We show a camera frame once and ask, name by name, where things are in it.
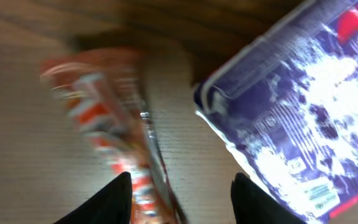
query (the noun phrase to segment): sealed edge of package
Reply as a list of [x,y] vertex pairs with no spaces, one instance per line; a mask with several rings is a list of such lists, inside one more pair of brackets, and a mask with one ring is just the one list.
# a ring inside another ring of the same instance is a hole
[[358,203],[358,0],[304,2],[194,97],[251,180],[300,219]]
[[186,223],[145,117],[141,58],[125,47],[89,50],[45,61],[40,78],[114,175],[131,174],[131,223]]

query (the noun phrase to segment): purple and white bag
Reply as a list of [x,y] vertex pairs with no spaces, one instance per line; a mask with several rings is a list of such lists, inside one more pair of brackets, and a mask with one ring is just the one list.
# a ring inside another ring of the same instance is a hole
[[250,178],[308,223],[358,202],[358,0],[307,1],[195,90]]

